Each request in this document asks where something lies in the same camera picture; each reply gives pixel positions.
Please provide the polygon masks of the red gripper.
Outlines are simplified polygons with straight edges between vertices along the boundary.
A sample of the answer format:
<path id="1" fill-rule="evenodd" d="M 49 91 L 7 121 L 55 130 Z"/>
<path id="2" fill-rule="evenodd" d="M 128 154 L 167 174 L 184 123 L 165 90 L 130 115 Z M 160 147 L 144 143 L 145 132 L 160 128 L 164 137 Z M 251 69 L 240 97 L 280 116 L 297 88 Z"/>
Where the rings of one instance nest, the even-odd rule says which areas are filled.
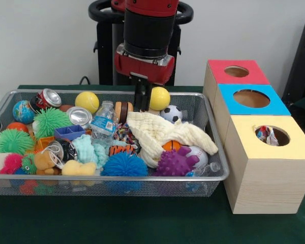
<path id="1" fill-rule="evenodd" d="M 130 55 L 124 48 L 124 44 L 118 45 L 114 64 L 116 71 L 125 76 L 134 77 L 135 82 L 135 96 L 134 96 L 134 110 L 140 111 L 142 103 L 142 111 L 148 111 L 151 98 L 152 84 L 165 85 L 175 66 L 175 57 L 166 55 L 162 59 L 144 59 Z M 148 81 L 145 85 L 145 93 L 142 97 L 142 80 L 144 78 Z"/>

